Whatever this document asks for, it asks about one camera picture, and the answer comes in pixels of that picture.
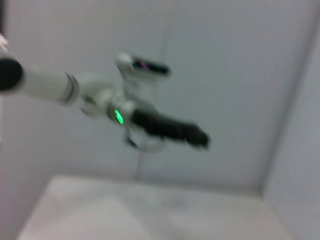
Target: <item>white table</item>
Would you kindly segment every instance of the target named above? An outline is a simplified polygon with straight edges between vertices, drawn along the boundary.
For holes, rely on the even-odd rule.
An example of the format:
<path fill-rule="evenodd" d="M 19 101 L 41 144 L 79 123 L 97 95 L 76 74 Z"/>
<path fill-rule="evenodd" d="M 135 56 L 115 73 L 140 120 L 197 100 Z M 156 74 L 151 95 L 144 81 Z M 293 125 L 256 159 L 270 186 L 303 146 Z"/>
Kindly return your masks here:
<path fill-rule="evenodd" d="M 255 196 L 56 177 L 19 240 L 292 240 Z"/>

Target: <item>white wall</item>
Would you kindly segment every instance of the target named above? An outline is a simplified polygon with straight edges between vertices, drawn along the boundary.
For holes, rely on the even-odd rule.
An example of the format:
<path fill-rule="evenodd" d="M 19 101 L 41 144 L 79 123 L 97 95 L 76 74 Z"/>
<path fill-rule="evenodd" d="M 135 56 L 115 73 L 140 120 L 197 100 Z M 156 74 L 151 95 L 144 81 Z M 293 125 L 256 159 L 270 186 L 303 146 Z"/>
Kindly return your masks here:
<path fill-rule="evenodd" d="M 264 196 L 297 240 L 320 236 L 320 26 Z"/>
<path fill-rule="evenodd" d="M 173 77 L 159 86 L 158 108 L 197 121 L 212 148 L 168 143 L 145 155 L 143 179 L 255 191 L 317 11 L 314 0 L 10 0 L 6 35 L 24 63 L 106 71 L 118 81 L 117 52 L 165 56 Z M 132 180 L 138 153 L 123 146 L 122 133 L 76 107 L 6 97 L 0 239 L 17 234 L 52 175 Z"/>

